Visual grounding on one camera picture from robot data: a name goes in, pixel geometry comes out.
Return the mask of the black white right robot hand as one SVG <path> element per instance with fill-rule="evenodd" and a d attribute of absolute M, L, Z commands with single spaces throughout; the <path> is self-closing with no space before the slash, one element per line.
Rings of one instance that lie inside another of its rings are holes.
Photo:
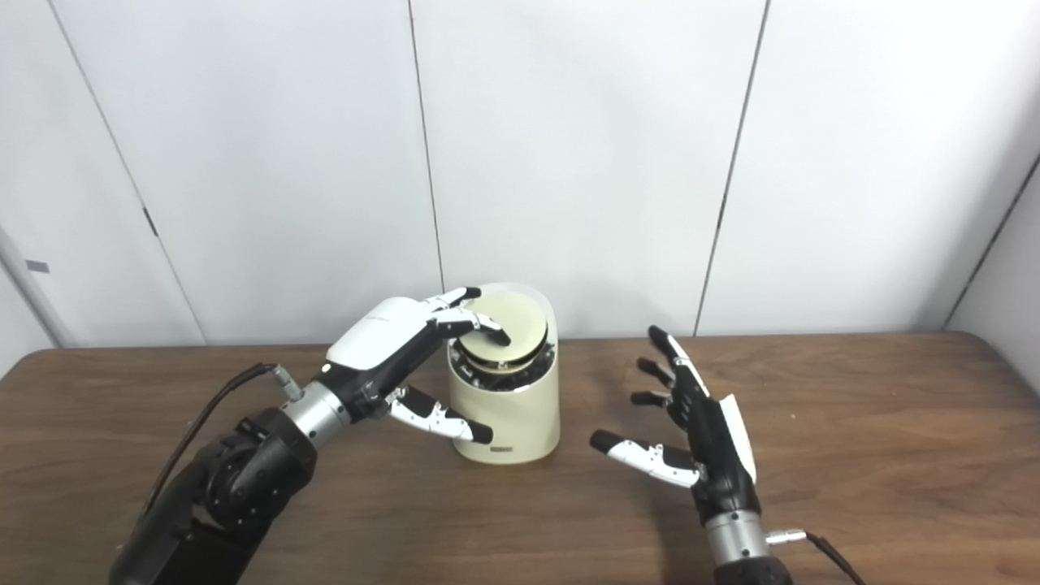
<path fill-rule="evenodd" d="M 761 514 L 753 459 L 738 446 L 747 434 L 731 426 L 743 422 L 735 397 L 716 399 L 672 334 L 652 325 L 648 337 L 666 362 L 640 357 L 636 367 L 657 379 L 664 390 L 634 392 L 630 400 L 661 408 L 686 437 L 687 448 L 650 444 L 602 429 L 595 430 L 588 443 L 615 462 L 688 489 L 702 528 L 717 516 Z"/>

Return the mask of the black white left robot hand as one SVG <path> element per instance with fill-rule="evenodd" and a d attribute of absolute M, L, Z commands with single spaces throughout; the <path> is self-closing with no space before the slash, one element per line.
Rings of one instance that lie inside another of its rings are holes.
<path fill-rule="evenodd" d="M 338 400 L 335 412 L 348 423 L 389 415 L 436 436 L 490 444 L 494 431 L 489 426 L 465 418 L 405 382 L 447 340 L 471 332 L 509 347 L 509 334 L 499 323 L 465 307 L 480 296 L 480 288 L 456 288 L 422 300 L 383 300 L 328 348 L 313 381 Z"/>

